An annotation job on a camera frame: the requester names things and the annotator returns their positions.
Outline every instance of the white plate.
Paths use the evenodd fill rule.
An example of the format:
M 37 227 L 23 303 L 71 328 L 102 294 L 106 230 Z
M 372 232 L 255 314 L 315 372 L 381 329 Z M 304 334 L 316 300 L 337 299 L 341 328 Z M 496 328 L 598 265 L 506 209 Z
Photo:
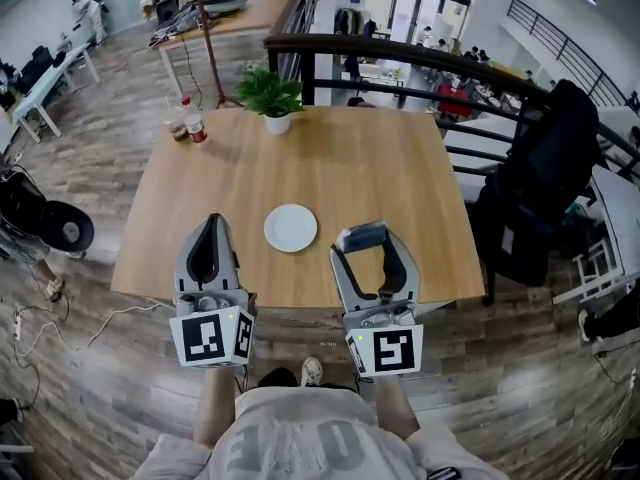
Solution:
M 267 242 L 282 252 L 298 252 L 313 242 L 318 223 L 307 208 L 285 204 L 273 210 L 264 223 Z

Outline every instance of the chair leg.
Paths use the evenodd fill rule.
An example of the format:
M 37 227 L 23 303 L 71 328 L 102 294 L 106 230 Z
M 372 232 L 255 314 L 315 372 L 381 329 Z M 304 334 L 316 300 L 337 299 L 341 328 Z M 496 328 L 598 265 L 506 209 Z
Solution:
M 492 306 L 496 295 L 496 271 L 487 268 L 487 295 L 482 297 L 482 304 L 485 307 Z

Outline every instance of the glass door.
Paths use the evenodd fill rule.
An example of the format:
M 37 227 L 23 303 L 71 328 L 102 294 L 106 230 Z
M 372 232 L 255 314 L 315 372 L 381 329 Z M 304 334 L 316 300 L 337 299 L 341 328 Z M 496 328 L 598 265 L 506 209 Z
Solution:
M 412 27 L 417 0 L 396 0 L 391 25 L 391 40 L 406 43 Z
M 433 27 L 438 8 L 440 7 L 440 0 L 420 0 L 420 12 L 418 13 L 418 19 L 415 25 L 415 31 L 413 32 L 413 43 L 417 41 L 418 34 L 425 29 L 425 27 Z M 425 46 L 431 45 L 433 37 L 427 37 Z

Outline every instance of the shoe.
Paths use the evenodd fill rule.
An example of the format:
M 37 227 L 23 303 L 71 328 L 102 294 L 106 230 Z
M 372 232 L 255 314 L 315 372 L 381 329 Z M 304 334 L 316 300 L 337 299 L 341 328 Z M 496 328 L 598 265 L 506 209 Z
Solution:
M 18 402 L 17 398 L 12 398 L 11 401 L 16 404 L 16 421 L 22 423 L 24 421 L 24 413 L 22 412 L 20 402 Z
M 49 281 L 47 285 L 47 298 L 50 302 L 57 302 L 62 296 L 62 290 L 64 290 L 64 279 L 58 277 L 55 281 Z
M 319 386 L 322 380 L 322 364 L 315 357 L 307 357 L 302 365 L 302 382 L 304 387 Z
M 586 309 L 581 309 L 580 313 L 578 313 L 578 327 L 580 327 L 580 337 L 582 338 L 582 341 L 585 343 L 591 343 L 595 339 L 598 343 L 603 343 L 604 340 L 600 336 L 596 336 L 595 338 L 589 338 L 587 336 L 587 333 L 584 330 L 587 318 L 593 318 L 593 314 L 589 313 Z

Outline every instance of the white t-shirt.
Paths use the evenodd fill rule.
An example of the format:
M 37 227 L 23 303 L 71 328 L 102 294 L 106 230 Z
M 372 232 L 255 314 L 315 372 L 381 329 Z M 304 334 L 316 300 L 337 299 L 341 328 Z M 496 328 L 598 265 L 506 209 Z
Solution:
M 95 0 L 78 0 L 77 3 L 73 4 L 73 8 L 78 16 L 82 16 L 82 10 L 85 6 L 87 6 L 87 15 L 89 17 L 93 16 L 100 10 L 100 4 Z
M 236 421 L 209 450 L 162 436 L 134 480 L 425 480 L 445 468 L 463 480 L 508 480 L 434 422 L 406 441 L 382 430 L 357 394 L 258 388 L 236 400 Z
M 416 39 L 416 44 L 424 44 L 427 39 L 431 37 L 431 32 L 426 30 L 421 30 L 418 32 L 418 38 Z

